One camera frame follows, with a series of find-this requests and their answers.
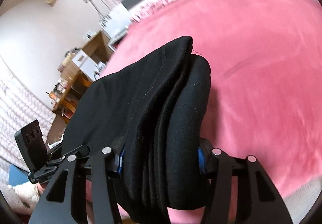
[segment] red object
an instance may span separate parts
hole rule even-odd
[[[19,215],[17,214],[18,218],[22,221],[24,224],[29,223],[30,216],[29,215]]]
[[[282,197],[322,175],[322,7],[313,0],[179,0],[130,27],[102,76],[191,36],[211,66],[201,137],[254,155]],[[168,209],[172,223],[202,210]]]
[[[74,115],[74,113],[71,110],[65,108],[63,115],[65,117],[67,117],[68,119],[71,119],[71,117]]]

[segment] pink fleece bedspread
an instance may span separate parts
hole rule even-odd
[[[320,4],[180,0],[133,24],[103,76],[180,36],[211,66],[202,137],[230,156],[255,155],[283,197],[322,175]]]

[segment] black metal arm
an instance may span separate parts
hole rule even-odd
[[[61,159],[49,161],[35,176],[49,179],[30,223],[86,223],[85,179],[92,181],[95,223],[121,224],[112,179],[120,177],[123,144],[113,150],[103,148],[94,156],[80,146]],[[288,210],[273,182],[254,156],[238,159],[201,141],[205,177],[211,192],[201,224],[226,224],[231,199],[231,177],[238,176],[236,223],[292,224]],[[46,175],[57,167],[54,175]]]

